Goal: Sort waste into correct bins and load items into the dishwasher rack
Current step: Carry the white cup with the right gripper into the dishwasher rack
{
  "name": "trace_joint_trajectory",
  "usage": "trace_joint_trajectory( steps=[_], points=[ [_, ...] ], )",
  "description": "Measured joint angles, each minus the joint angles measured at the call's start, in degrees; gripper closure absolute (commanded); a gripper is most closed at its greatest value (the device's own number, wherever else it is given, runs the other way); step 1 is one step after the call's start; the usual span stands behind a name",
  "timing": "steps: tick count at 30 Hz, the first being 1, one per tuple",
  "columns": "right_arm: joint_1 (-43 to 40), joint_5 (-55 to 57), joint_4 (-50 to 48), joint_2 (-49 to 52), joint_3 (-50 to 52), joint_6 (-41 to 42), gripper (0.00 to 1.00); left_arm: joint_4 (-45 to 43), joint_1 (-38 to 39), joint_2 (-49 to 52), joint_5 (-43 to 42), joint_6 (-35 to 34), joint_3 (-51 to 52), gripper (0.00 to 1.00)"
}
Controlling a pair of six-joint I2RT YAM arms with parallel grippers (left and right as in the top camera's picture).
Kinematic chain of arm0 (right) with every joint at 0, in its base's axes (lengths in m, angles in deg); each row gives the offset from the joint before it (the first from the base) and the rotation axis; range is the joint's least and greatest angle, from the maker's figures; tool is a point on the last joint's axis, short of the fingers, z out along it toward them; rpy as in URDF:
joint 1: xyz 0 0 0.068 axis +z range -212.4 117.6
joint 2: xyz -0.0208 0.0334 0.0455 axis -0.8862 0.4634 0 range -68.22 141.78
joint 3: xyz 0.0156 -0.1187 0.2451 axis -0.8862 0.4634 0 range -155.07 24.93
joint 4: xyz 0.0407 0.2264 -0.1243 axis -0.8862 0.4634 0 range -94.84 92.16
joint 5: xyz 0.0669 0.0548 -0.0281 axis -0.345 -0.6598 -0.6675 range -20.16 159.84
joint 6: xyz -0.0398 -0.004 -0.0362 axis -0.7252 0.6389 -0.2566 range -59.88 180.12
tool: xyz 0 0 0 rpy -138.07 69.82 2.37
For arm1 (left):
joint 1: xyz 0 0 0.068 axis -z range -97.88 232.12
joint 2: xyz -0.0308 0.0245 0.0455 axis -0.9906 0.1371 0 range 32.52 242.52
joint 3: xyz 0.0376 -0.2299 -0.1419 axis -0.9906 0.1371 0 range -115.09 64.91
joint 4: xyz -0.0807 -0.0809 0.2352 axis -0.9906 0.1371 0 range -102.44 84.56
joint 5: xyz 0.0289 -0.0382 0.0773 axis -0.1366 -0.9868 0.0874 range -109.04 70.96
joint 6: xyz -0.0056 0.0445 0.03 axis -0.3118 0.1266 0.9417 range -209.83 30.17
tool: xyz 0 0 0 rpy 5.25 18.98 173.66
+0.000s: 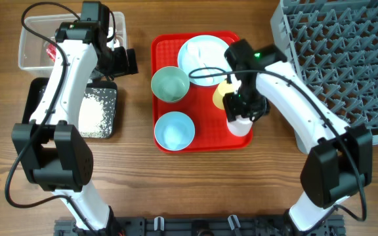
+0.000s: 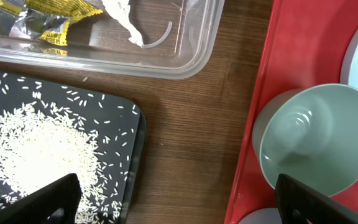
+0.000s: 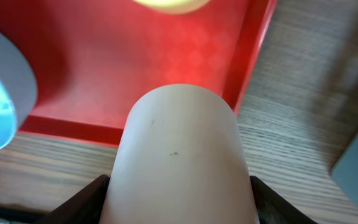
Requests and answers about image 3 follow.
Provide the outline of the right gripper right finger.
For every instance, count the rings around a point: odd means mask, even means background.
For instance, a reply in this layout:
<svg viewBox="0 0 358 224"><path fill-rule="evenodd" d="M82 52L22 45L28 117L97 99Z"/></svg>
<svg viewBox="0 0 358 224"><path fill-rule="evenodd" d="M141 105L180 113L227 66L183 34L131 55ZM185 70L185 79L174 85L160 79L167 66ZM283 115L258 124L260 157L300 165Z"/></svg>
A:
<svg viewBox="0 0 358 224"><path fill-rule="evenodd" d="M317 224L256 176L250 176L260 224Z"/></svg>

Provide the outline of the light blue bowl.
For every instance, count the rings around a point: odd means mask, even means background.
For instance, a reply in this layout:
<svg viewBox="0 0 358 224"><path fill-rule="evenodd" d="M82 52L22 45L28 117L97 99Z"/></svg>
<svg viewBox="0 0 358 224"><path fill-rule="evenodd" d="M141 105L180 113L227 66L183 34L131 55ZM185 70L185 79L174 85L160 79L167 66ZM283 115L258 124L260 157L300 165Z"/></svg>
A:
<svg viewBox="0 0 358 224"><path fill-rule="evenodd" d="M7 146L35 106L37 82L21 51L0 33L0 149Z"/></svg>

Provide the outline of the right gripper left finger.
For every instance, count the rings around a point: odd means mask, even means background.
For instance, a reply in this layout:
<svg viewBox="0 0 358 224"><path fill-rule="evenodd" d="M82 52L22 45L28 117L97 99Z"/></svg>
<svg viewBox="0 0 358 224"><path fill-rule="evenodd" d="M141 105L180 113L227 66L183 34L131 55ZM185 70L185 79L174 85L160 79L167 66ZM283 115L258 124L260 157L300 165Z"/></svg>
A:
<svg viewBox="0 0 358 224"><path fill-rule="evenodd" d="M34 224L98 224L110 177L101 175Z"/></svg>

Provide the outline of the yellow plastic cup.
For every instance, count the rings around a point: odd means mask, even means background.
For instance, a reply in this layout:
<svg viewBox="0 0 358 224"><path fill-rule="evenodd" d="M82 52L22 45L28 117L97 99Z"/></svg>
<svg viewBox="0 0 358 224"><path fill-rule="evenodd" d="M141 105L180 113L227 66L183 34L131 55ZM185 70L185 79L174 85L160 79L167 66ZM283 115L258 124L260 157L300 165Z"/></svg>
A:
<svg viewBox="0 0 358 224"><path fill-rule="evenodd" d="M185 14L203 7L209 0L134 0L143 6L167 14Z"/></svg>

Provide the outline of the white plastic cup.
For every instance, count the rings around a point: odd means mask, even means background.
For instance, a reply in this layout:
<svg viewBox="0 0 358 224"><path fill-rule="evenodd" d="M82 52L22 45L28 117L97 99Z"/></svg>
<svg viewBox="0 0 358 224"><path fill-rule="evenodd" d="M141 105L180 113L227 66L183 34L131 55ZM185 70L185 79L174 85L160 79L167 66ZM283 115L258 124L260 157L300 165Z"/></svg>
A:
<svg viewBox="0 0 358 224"><path fill-rule="evenodd" d="M258 223L234 113L218 95L167 85L124 127L101 223Z"/></svg>

